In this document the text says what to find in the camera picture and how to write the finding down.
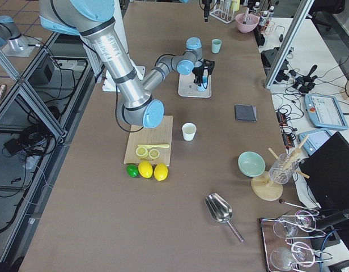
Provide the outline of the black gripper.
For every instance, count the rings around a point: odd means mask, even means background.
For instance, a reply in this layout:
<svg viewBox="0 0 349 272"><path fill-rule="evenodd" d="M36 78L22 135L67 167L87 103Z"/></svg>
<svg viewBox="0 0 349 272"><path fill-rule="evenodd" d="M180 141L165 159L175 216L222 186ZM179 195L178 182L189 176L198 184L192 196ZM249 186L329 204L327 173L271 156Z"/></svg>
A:
<svg viewBox="0 0 349 272"><path fill-rule="evenodd" d="M208 11L211 8L212 0L201 0L201 4L203 5L203 17L204 20L208 21Z"/></svg>
<svg viewBox="0 0 349 272"><path fill-rule="evenodd" d="M193 74L194 74L194 82L196 85L201 86L203 83L203 73L205 70L204 64L199 65L198 67L194 67Z"/></svg>

